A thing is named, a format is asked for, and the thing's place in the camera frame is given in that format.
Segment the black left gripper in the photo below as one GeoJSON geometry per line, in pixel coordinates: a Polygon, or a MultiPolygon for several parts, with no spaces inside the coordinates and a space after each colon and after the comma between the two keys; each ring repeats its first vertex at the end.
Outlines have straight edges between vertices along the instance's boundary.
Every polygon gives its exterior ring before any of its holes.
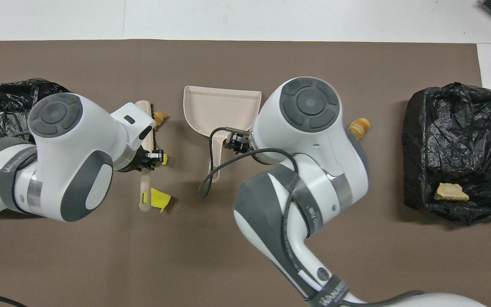
{"type": "Polygon", "coordinates": [[[138,149],[134,152],[134,155],[124,159],[124,165],[120,167],[121,173],[127,173],[130,171],[142,171],[147,169],[153,171],[157,167],[160,167],[164,163],[164,150],[153,150],[151,152],[151,159],[147,156],[147,151],[144,149],[138,149]]]}

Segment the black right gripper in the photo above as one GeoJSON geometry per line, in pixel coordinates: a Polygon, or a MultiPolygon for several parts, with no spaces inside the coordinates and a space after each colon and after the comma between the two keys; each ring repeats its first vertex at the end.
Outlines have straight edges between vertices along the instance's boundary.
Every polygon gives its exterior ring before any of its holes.
{"type": "Polygon", "coordinates": [[[248,133],[230,132],[225,142],[226,149],[233,151],[235,155],[245,154],[251,150],[248,133]]]}

